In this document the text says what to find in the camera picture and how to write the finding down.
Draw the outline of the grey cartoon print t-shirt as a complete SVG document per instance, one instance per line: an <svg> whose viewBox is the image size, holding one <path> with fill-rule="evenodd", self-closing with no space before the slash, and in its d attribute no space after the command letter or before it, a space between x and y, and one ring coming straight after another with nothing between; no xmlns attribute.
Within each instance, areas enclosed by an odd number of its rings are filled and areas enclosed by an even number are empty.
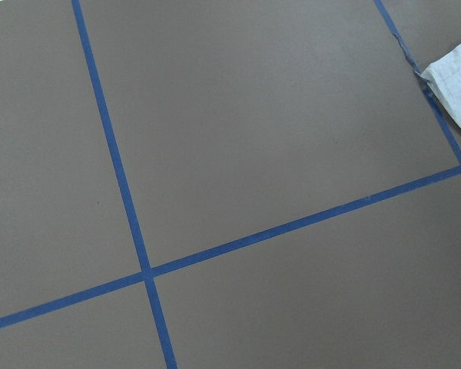
<svg viewBox="0 0 461 369"><path fill-rule="evenodd" d="M461 43L429 64L421 77L461 129Z"/></svg>

